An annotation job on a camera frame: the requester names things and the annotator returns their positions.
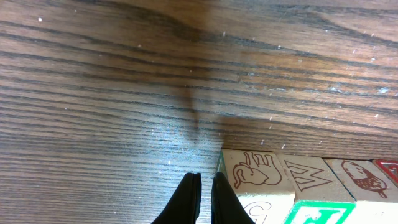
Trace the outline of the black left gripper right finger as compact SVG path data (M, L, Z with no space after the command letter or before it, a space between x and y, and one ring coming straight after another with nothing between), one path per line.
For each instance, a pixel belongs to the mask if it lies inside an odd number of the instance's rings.
M254 224L243 209L226 176L217 172L211 191L212 224Z

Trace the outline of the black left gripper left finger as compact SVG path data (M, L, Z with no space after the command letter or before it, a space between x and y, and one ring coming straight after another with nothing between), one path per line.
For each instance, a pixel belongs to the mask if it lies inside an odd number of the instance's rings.
M201 174L186 173L152 224L195 224L200 214Z

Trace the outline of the red letter wooden block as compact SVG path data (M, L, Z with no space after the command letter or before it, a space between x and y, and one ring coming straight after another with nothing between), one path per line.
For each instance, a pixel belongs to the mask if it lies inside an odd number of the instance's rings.
M295 191L272 152L222 149L218 172L224 173L254 223L283 223Z

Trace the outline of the green C wooden block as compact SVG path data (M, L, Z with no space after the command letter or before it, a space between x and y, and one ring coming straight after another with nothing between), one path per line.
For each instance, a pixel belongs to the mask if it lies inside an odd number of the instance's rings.
M355 200L321 157L277 157L295 190L286 223L340 224L348 218Z

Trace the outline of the plain wooden picture block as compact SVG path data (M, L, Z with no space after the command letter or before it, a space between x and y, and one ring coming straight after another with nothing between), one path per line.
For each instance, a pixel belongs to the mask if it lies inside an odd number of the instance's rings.
M356 201L351 224L397 224L397 187L370 161L325 161Z

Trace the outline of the blue side wooden block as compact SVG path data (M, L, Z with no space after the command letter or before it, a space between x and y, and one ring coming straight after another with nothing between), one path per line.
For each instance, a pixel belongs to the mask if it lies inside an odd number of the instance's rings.
M390 160L390 159L374 159L372 163L378 167L391 181L392 183L397 186L398 179L397 179L397 167L398 161L397 160Z

